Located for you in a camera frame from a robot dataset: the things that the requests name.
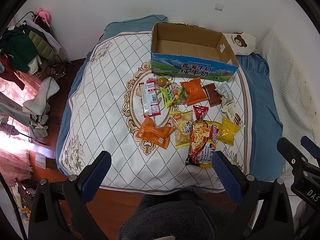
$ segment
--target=barcode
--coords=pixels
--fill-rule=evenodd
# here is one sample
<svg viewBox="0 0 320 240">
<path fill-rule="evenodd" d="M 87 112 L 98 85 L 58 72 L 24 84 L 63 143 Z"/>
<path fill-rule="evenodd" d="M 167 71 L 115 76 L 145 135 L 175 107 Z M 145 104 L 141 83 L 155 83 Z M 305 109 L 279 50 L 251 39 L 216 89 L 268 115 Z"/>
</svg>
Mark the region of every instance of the barcode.
<svg viewBox="0 0 320 240">
<path fill-rule="evenodd" d="M 157 96 L 156 95 L 152 95 L 152 101 L 153 101 L 153 103 L 157 103 L 158 101 L 157 101 Z"/>
</svg>

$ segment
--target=orange snack package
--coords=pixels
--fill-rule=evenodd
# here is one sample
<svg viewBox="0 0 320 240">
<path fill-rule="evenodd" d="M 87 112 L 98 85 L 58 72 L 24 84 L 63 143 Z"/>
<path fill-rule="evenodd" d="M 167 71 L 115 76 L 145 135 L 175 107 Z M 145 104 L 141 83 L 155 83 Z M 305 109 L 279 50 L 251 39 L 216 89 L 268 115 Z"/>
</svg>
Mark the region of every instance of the orange snack package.
<svg viewBox="0 0 320 240">
<path fill-rule="evenodd" d="M 192 105 L 195 103 L 199 103 L 205 100 L 208 100 L 207 96 L 205 95 L 201 83 L 200 77 L 194 78 L 188 82 L 180 82 L 180 84 L 186 90 L 188 97 L 187 97 L 187 105 Z"/>
<path fill-rule="evenodd" d="M 173 130 L 173 127 L 168 126 L 155 127 L 153 120 L 147 115 L 136 136 L 167 149 L 170 142 L 170 134 Z"/>
</svg>

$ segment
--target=mountain illustration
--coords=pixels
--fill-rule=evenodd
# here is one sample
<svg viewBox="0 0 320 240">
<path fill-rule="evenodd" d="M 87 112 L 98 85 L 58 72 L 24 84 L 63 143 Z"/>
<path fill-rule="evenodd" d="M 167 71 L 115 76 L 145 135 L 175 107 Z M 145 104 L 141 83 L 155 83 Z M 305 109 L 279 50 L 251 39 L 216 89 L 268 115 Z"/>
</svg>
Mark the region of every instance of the mountain illustration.
<svg viewBox="0 0 320 240">
<path fill-rule="evenodd" d="M 177 60 L 177 59 L 173 60 L 173 61 L 170 61 L 170 64 L 175 66 L 175 67 L 177 67 L 177 68 L 179 68 L 179 69 L 181 69 L 181 67 L 182 67 L 182 62 Z"/>
<path fill-rule="evenodd" d="M 152 60 L 173 67 L 173 65 L 165 61 L 163 58 L 152 56 Z"/>
</svg>

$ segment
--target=wooden floor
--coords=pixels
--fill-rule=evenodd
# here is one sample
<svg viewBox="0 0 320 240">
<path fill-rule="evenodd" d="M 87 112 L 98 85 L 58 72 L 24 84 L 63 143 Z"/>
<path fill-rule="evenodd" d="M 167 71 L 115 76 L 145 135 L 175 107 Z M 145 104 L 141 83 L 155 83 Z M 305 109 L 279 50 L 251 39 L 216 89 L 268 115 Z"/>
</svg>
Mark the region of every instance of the wooden floor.
<svg viewBox="0 0 320 240">
<path fill-rule="evenodd" d="M 30 162 L 34 169 L 33 176 L 37 181 L 42 178 L 47 178 L 50 182 L 67 179 L 67 176 L 61 174 L 58 169 L 42 169 L 35 166 L 35 154 L 36 152 L 40 152 L 47 157 L 53 157 L 68 94 L 76 72 L 83 62 L 84 59 L 74 61 L 75 66 L 69 67 L 67 74 L 58 81 L 60 90 L 50 98 L 51 111 L 47 123 L 48 136 L 42 139 L 46 143 L 47 149 L 35 145 L 34 150 L 30 151 Z M 219 194 L 203 193 L 200 196 L 212 205 L 220 206 L 230 211 L 234 211 L 237 207 L 235 203 L 230 201 L 225 192 Z M 113 240 L 117 239 L 117 232 L 121 225 L 134 214 L 142 197 L 143 194 L 138 193 L 99 189 L 94 200 L 87 204 L 87 208 L 102 231 L 110 240 Z M 66 203 L 62 202 L 61 206 L 67 223 L 71 225 L 70 213 Z"/>
</svg>

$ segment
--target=white mattress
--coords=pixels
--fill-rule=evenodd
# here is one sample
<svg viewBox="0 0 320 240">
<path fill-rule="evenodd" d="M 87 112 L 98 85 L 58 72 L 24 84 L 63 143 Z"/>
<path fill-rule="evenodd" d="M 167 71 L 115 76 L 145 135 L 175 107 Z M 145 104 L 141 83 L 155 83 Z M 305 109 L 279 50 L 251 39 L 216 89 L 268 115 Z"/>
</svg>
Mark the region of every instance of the white mattress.
<svg viewBox="0 0 320 240">
<path fill-rule="evenodd" d="M 166 150 L 135 136 L 144 120 L 138 84 L 155 78 L 151 73 L 150 40 L 151 32 L 121 33 L 95 47 L 81 84 L 69 100 L 70 130 L 59 162 L 69 174 L 79 174 L 106 150 L 111 153 L 112 165 L 102 188 L 168 194 L 193 186 L 221 192 L 224 188 L 213 169 L 185 166 L 188 147 L 175 149 L 174 134 Z M 172 85 L 188 80 L 173 78 Z M 208 83 L 212 81 L 202 80 L 203 85 Z M 248 174 L 252 110 L 241 68 L 229 84 L 246 126 L 236 133 L 233 147 L 219 142 L 217 150 Z M 161 93 L 158 101 L 161 115 L 155 122 L 159 126 L 172 126 L 169 111 L 192 109 L 185 105 L 164 108 Z M 208 105 L 208 101 L 199 104 Z M 211 107 L 206 119 L 222 122 L 220 107 Z"/>
</svg>

